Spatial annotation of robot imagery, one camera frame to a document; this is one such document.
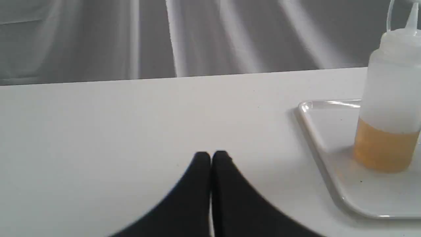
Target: white tabletop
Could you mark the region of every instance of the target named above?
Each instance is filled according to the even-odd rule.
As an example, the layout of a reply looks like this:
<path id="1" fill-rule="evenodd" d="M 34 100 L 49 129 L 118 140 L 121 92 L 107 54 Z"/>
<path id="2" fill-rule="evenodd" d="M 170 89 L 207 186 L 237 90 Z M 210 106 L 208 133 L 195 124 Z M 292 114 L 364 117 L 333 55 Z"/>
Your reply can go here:
<path id="1" fill-rule="evenodd" d="M 370 220 L 334 201 L 293 114 L 303 100 L 361 97 L 365 73 L 0 87 L 0 236 L 112 234 L 157 204 L 194 152 L 218 149 L 316 232 L 421 236 L 420 221 Z"/>

